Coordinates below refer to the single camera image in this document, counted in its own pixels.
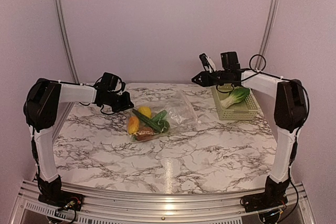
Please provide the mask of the clear zip top bag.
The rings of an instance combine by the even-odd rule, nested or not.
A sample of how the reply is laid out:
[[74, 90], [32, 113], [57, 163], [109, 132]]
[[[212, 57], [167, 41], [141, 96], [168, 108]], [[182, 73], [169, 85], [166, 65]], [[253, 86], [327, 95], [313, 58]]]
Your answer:
[[[151, 109], [152, 111], [151, 118], [153, 118], [156, 114], [158, 114], [162, 110], [167, 111], [166, 119], [170, 124], [169, 131], [167, 133], [161, 133], [161, 134], [154, 131], [155, 137], [151, 140], [163, 136], [178, 135], [180, 133], [192, 131], [196, 129], [201, 123], [185, 92], [180, 90], [174, 92], [173, 96], [170, 98], [143, 103], [141, 105], [136, 106], [133, 109], [138, 110], [140, 106], [148, 106]], [[131, 116], [136, 116], [133, 114], [132, 109], [129, 112], [128, 121]], [[149, 126], [140, 121], [139, 129], [142, 127], [149, 127]], [[134, 138], [135, 134], [130, 135], [128, 133], [128, 135], [132, 141], [138, 142]]]

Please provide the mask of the fake bok choy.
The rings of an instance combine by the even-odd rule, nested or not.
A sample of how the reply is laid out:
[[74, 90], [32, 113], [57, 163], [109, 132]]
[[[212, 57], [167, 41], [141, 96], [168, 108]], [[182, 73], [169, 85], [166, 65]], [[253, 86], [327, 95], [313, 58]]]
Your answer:
[[230, 106], [234, 104], [243, 102], [249, 95], [250, 95], [249, 88], [244, 87], [236, 88], [229, 94], [228, 97], [221, 100], [220, 104], [223, 109], [228, 109]]

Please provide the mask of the fake green leafy vegetable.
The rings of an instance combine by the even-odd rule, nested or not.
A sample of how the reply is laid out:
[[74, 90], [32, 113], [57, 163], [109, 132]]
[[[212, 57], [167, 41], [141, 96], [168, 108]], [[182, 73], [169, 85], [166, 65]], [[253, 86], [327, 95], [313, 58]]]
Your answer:
[[158, 114], [156, 114], [151, 120], [153, 121], [153, 123], [156, 123], [160, 130], [157, 131], [155, 130], [157, 133], [161, 134], [161, 133], [167, 133], [170, 129], [170, 124], [166, 119], [167, 116], [167, 111], [166, 110], [162, 110], [161, 112], [159, 112]]

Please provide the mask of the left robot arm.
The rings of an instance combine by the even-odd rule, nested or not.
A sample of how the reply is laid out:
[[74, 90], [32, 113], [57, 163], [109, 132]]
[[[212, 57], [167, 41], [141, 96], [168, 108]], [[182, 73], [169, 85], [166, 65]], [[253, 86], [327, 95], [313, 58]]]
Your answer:
[[31, 134], [33, 158], [37, 165], [38, 200], [58, 207], [60, 211], [80, 211], [84, 196], [62, 190], [53, 153], [53, 132], [61, 103], [109, 106], [112, 113], [134, 107], [125, 82], [105, 72], [93, 85], [40, 78], [30, 89], [24, 104], [24, 115]]

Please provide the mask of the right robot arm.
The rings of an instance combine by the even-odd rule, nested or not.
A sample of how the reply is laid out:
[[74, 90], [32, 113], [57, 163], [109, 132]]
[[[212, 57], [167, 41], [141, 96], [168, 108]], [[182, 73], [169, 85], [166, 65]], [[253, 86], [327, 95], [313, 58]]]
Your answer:
[[275, 100], [274, 120], [277, 126], [277, 149], [262, 193], [246, 195], [240, 203], [246, 212], [266, 210], [288, 202], [286, 190], [292, 185], [290, 170], [297, 153], [297, 140], [309, 115], [309, 98], [300, 80], [285, 79], [265, 73], [263, 69], [241, 68], [237, 53], [221, 55], [222, 70], [206, 54], [201, 54], [204, 71], [192, 78], [201, 87], [232, 84], [256, 90]]

